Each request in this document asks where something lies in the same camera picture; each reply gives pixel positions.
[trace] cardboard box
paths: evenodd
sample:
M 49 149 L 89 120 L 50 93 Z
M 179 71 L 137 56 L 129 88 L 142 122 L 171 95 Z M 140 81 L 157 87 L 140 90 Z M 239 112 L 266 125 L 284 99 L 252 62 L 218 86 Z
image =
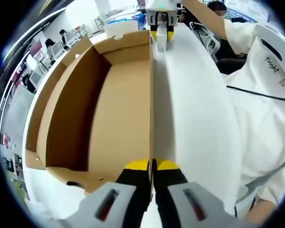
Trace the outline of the cardboard box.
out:
M 48 80 L 40 91 L 40 94 L 35 97 L 36 104 L 34 106 L 30 119 L 27 120 L 29 124 L 25 145 L 25 165 L 27 167 L 39 170 L 45 169 L 45 166 L 40 162 L 38 155 L 36 154 L 37 139 L 43 112 L 54 87 L 60 80 L 60 77 L 62 76 L 66 68 L 75 60 L 75 55 L 82 54 L 91 46 L 92 43 L 89 38 L 87 36 L 84 36 L 76 45 L 72 47 L 72 49 L 66 54 L 66 56 L 63 57 L 63 59 L 59 63 L 56 63 L 57 66 L 55 68 L 50 69 L 50 75 L 46 75 L 46 77 L 48 76 Z
M 152 160 L 150 41 L 147 30 L 104 40 L 61 75 L 42 116 L 37 155 L 62 182 L 93 192 L 128 163 Z

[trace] white shirt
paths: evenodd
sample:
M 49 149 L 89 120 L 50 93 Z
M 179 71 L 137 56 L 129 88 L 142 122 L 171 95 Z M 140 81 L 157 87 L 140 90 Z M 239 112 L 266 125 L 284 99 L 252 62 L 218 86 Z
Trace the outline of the white shirt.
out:
M 225 77 L 226 84 L 285 98 L 285 73 L 274 54 L 254 35 L 255 24 L 225 21 L 227 40 L 236 54 L 248 53 L 242 69 Z M 268 174 L 285 162 L 285 101 L 229 89 L 243 139 L 241 185 Z M 278 205 L 285 195 L 285 167 L 259 191 Z

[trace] desk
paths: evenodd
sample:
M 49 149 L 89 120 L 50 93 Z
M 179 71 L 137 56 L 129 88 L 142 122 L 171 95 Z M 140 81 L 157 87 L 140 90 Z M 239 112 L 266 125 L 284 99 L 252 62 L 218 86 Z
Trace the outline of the desk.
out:
M 175 27 L 167 48 L 167 53 L 158 53 L 153 42 L 155 155 L 175 161 L 188 181 L 207 188 L 232 213 L 240 179 L 241 151 L 227 89 L 210 55 L 184 24 Z M 64 185 L 47 171 L 25 166 L 23 169 L 29 197 L 42 202 L 54 218 L 67 218 L 78 209 L 84 190 Z M 161 227 L 155 197 L 149 208 L 142 227 Z

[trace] poster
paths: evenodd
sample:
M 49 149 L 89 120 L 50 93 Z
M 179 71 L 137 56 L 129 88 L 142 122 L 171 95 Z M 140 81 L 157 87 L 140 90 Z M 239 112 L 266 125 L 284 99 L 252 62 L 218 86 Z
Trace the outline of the poster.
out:
M 269 10 L 260 0 L 225 0 L 228 12 L 234 18 L 244 18 L 249 22 L 268 22 Z

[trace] face mask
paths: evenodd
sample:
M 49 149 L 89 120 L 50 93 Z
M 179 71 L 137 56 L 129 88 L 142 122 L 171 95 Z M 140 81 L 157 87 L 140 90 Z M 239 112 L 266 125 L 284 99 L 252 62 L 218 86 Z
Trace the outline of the face mask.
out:
M 226 12 L 223 16 L 222 16 L 223 19 L 228 19 L 228 20 L 231 20 L 232 19 L 232 16 Z

